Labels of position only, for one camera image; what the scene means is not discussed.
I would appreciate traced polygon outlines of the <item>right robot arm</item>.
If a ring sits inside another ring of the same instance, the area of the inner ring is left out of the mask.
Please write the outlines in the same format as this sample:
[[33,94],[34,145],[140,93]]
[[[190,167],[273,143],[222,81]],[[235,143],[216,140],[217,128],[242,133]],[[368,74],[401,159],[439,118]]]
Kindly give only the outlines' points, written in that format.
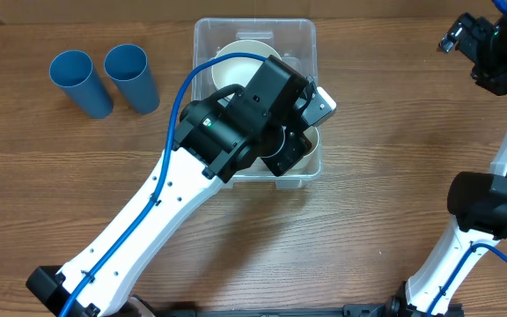
[[[507,1],[497,1],[496,23],[464,13],[438,44],[465,55],[475,83],[496,96],[507,94]],[[487,253],[507,262],[497,244],[507,238],[507,132],[487,173],[461,172],[447,196],[451,215],[422,267],[383,306],[384,316],[461,316],[453,294]]]

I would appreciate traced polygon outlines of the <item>cream tall cup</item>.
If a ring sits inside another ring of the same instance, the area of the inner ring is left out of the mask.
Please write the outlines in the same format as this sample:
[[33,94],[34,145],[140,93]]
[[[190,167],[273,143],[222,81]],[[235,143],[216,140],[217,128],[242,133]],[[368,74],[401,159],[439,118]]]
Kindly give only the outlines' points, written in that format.
[[310,143],[310,148],[307,153],[291,168],[293,173],[302,173],[306,169],[320,142],[320,133],[317,128],[308,128],[304,132],[304,135]]

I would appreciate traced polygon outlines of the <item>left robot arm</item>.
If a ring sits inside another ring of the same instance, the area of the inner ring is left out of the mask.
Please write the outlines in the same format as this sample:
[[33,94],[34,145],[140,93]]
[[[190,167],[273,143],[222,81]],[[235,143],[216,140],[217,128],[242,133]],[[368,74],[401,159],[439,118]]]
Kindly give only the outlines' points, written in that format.
[[151,177],[83,252],[37,268],[26,288],[58,316],[117,313],[160,248],[236,172],[261,160],[281,176],[309,151],[302,115],[315,95],[310,78],[270,56],[247,85],[175,100]]

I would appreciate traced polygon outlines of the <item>cream bowl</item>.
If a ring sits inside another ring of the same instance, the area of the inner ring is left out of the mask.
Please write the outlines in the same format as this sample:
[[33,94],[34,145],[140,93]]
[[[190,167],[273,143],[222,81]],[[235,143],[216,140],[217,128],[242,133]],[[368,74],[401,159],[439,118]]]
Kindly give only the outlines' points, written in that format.
[[[230,53],[250,53],[263,57],[274,55],[281,59],[281,56],[271,46],[255,40],[234,41],[223,47],[216,57]],[[233,84],[246,86],[261,65],[262,61],[249,57],[234,57],[217,63],[211,67],[214,86],[217,89]]]

